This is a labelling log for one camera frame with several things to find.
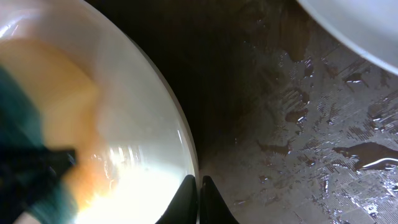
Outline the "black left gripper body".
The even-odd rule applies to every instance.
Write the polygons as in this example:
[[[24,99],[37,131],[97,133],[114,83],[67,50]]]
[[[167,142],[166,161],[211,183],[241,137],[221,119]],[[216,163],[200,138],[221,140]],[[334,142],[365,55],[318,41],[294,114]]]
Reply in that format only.
[[[57,206],[65,197],[62,177],[76,165],[71,147],[1,146],[1,217],[17,218],[34,206]]]

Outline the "light grey plate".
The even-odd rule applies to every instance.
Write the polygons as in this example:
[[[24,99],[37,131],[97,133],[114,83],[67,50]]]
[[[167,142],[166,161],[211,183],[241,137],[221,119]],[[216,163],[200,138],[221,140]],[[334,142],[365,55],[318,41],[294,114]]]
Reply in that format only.
[[[397,0],[298,0],[298,3],[345,46],[397,74]]]

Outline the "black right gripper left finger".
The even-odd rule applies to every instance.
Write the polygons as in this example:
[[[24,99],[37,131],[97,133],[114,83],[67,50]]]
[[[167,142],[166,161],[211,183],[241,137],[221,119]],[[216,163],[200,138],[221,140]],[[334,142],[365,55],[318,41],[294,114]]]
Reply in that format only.
[[[156,224],[196,224],[198,194],[193,175],[186,175],[164,214]]]

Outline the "green and yellow sponge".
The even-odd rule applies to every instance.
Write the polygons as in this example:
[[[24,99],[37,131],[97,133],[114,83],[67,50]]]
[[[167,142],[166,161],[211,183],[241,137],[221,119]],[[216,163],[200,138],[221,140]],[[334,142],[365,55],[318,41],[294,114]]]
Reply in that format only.
[[[106,157],[109,146],[96,127],[97,86],[63,52],[33,40],[2,41],[1,66],[37,109],[43,144],[53,151],[65,146],[76,150],[77,165],[49,198],[34,205],[34,215],[42,223],[98,217],[98,204],[116,176]]]

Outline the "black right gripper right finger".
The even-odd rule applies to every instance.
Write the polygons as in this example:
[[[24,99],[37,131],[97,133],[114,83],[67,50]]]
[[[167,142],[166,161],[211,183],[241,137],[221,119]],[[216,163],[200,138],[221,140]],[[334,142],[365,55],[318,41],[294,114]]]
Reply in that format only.
[[[200,191],[200,224],[239,224],[223,200],[213,179],[203,176]]]

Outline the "cream white plate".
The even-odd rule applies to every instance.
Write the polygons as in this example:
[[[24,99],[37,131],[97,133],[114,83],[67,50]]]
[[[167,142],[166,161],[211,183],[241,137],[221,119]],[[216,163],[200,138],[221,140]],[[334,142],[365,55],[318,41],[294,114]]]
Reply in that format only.
[[[171,89],[147,55],[84,1],[2,1],[1,42],[51,45],[89,75],[100,96],[96,127],[115,183],[100,215],[72,223],[156,223],[186,175],[197,175],[192,137]],[[1,66],[1,146],[45,146],[39,113]],[[32,211],[2,223],[42,223]]]

